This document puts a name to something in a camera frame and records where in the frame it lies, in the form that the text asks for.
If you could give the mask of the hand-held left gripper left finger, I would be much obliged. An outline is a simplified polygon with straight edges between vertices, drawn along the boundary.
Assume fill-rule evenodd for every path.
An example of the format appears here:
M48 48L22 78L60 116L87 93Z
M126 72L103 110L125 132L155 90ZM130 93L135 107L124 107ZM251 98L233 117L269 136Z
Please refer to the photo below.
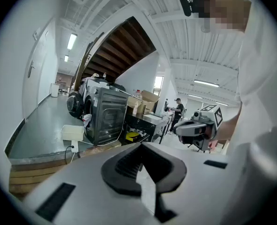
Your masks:
M112 148L64 166L32 190L24 199L24 206L36 211L51 193L66 183L75 188L55 216L56 225L157 224L140 197L118 194L101 176L104 162L127 148L129 146Z

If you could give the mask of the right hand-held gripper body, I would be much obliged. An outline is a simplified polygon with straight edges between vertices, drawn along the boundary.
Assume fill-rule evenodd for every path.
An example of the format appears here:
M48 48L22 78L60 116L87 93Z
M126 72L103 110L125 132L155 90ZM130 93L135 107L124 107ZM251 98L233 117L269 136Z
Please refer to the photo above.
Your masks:
M223 122L219 105L207 105L195 111L191 117L194 122L194 138L192 144L200 151L210 150L209 142L216 137L217 131Z

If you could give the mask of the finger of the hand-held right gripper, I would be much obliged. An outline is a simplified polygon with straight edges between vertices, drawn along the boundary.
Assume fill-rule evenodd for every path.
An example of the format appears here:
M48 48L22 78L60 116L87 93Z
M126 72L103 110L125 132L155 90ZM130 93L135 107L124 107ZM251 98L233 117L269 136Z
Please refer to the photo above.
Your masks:
M178 122L173 128L173 133L176 135L201 135L205 133L206 126L205 123L186 120Z
M194 144L199 139L199 136L180 136L179 141L182 144Z

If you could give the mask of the person's right hand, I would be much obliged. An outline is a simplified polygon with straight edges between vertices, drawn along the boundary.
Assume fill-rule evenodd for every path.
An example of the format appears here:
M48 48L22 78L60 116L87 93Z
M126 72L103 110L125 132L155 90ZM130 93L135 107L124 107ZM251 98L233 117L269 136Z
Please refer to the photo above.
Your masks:
M218 130L216 129L213 137L210 139L209 142L210 151L214 151L218 144L218 134Z

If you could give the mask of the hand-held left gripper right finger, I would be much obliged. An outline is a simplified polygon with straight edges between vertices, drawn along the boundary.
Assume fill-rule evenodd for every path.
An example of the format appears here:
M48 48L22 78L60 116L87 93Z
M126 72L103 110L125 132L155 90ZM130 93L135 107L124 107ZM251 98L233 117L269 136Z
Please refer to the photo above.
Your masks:
M160 180L175 186L156 199L154 218L161 225L233 225L232 193L235 189L235 158L179 150L144 143L170 160L173 168Z

